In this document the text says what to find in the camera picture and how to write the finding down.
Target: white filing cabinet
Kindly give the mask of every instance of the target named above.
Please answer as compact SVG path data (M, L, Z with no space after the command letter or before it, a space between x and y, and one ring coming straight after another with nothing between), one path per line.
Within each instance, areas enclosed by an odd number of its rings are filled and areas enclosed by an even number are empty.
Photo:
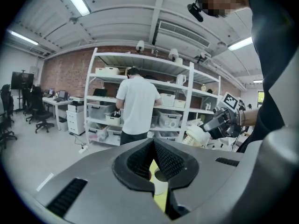
M80 135L85 131L84 112L76 113L67 110L66 117L67 117L67 125L70 132Z

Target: white metal shelving unit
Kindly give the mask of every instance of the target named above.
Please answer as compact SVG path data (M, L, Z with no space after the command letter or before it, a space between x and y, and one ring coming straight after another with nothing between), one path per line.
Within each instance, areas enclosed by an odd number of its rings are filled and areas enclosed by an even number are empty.
M166 91L179 91L183 92L186 96L186 104L185 108L177 108L177 107L169 107L169 106L156 106L157 109L166 109L166 110L174 110L174 111L182 111L184 112L182 117L182 125L178 128L161 128L161 127L155 127L151 128L152 131L175 131L179 132L179 136L177 138L177 142L182 142L184 133L187 130L187 120L189 112L194 112L197 114L207 114L212 115L212 111L206 111L204 109L196 109L196 108L190 108L191 98L192 96L202 97L205 100L212 100L213 106L215 106L218 102L218 98L220 95L220 86L221 86L221 78L216 79L208 74L205 74L199 70L194 69L194 64L190 62L189 66L177 64L172 61L151 57L151 56L143 56L143 55L137 55L137 54L127 54L127 53L98 53L98 49L95 48L93 51L92 58L90 60L88 73L87 73L87 79L86 79L86 85L85 85L85 95L84 95L84 118L85 118L85 131L87 135L87 142L89 144L88 139L88 124L90 122L95 122L99 124L108 125L106 120L100 120L100 119L93 119L87 116L87 104L89 101L105 101L110 103L116 103L116 98L110 98L110 97L98 97L98 96L89 96L88 95L88 88L89 84L95 80L100 79L102 81L102 86L104 82L107 83L117 83L120 84L124 79L127 79L126 76L121 75L97 75L95 73L91 73L93 68L93 62L95 57L98 57L101 59L107 66L111 67L118 67L118 68L126 68L126 67L133 67L136 66L141 70L145 71L151 71L156 72L160 74L166 74L173 77L176 77L179 74L184 74L187 76L188 85L187 86L181 86L177 84L172 84L168 82L162 82L157 80L150 80L147 79L149 82L154 84L157 89L166 90ZM211 82L218 82L218 95L210 94L207 92L203 92L197 89L193 88L193 82L199 83L199 84L207 84Z

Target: printer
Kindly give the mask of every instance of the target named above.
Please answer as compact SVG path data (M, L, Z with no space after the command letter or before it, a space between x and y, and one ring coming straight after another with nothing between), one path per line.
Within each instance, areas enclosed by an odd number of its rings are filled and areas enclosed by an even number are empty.
M84 97L70 96L69 100L71 101L71 104L68 105L69 111L79 113L84 110Z

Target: white wall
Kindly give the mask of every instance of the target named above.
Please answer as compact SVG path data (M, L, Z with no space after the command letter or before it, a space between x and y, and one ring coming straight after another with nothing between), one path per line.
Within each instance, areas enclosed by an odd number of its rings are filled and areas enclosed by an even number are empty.
M257 108L257 93L263 91L262 89L247 89L245 92L241 92L241 100L245 103L246 109L249 104L252 108Z
M0 89L5 84L11 84L13 71L22 72L22 70L25 70L25 73L29 73L31 66L36 66L39 69L38 77L34 78L34 85L39 85L43 69L43 60L18 49L6 45L2 46L0 50ZM18 109L18 91L12 90L12 94L14 96L14 109Z

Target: dark pants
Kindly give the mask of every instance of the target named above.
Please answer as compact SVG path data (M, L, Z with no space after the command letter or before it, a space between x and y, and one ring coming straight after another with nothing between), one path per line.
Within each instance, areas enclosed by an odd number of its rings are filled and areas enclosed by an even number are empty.
M148 132L132 135L132 134L127 134L122 131L121 132L121 145L130 143L130 142L134 142L134 141L138 141L138 140L143 140L143 139L146 139L147 137L148 137Z

